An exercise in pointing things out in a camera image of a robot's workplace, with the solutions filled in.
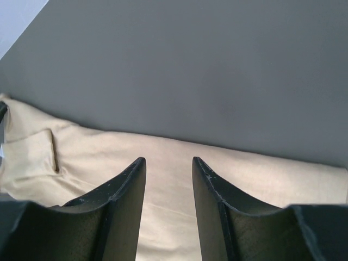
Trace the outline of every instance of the black plastic part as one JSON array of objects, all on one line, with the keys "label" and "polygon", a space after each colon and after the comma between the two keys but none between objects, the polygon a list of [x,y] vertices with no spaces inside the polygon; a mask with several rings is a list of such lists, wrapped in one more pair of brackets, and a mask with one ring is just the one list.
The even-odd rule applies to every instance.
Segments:
[{"label": "black plastic part", "polygon": [[135,260],[146,162],[62,207],[0,202],[0,260]]},{"label": "black plastic part", "polygon": [[0,122],[4,118],[6,112],[7,112],[7,105],[4,102],[0,102]]},{"label": "black plastic part", "polygon": [[196,157],[192,179],[203,261],[348,260],[347,206],[277,208]]}]

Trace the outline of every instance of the cream cloth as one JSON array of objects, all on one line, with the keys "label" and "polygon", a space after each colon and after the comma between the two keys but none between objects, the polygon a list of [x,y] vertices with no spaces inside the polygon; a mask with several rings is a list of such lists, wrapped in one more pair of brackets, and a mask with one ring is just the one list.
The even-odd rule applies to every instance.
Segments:
[{"label": "cream cloth", "polygon": [[290,203],[346,203],[345,169],[140,134],[102,132],[2,95],[0,190],[18,200],[62,205],[101,185],[137,157],[147,180],[137,260],[201,260],[191,166],[199,156],[252,196]]}]

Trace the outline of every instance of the dark gray object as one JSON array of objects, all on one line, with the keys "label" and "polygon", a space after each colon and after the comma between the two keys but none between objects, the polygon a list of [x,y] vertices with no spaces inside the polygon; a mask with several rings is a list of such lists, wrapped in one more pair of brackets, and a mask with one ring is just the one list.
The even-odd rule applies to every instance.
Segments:
[{"label": "dark gray object", "polygon": [[145,180],[139,158],[62,207],[0,202],[0,260],[135,260]]},{"label": "dark gray object", "polygon": [[262,202],[194,158],[192,180],[203,261],[347,260],[348,206]]},{"label": "dark gray object", "polygon": [[87,127],[348,166],[347,1],[50,0],[0,91]]}]

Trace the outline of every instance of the white surface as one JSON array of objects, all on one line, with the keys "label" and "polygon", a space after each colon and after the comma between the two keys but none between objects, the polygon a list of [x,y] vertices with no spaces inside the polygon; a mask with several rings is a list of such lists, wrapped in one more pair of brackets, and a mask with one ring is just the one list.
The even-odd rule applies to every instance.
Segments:
[{"label": "white surface", "polygon": [[0,0],[0,59],[48,0]]},{"label": "white surface", "polygon": [[1,147],[0,147],[0,157],[4,158],[4,150],[2,149],[2,144],[1,144]]}]

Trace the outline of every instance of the folded fabric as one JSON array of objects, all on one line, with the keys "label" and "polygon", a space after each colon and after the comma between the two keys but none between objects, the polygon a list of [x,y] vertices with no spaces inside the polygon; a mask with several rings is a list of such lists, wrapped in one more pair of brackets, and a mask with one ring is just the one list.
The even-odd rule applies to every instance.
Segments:
[{"label": "folded fabric", "polygon": [[191,166],[201,157],[248,194],[284,207],[346,203],[345,169],[141,134],[103,132],[57,119],[5,95],[0,191],[63,205],[145,157],[147,180],[137,260],[200,260]]}]

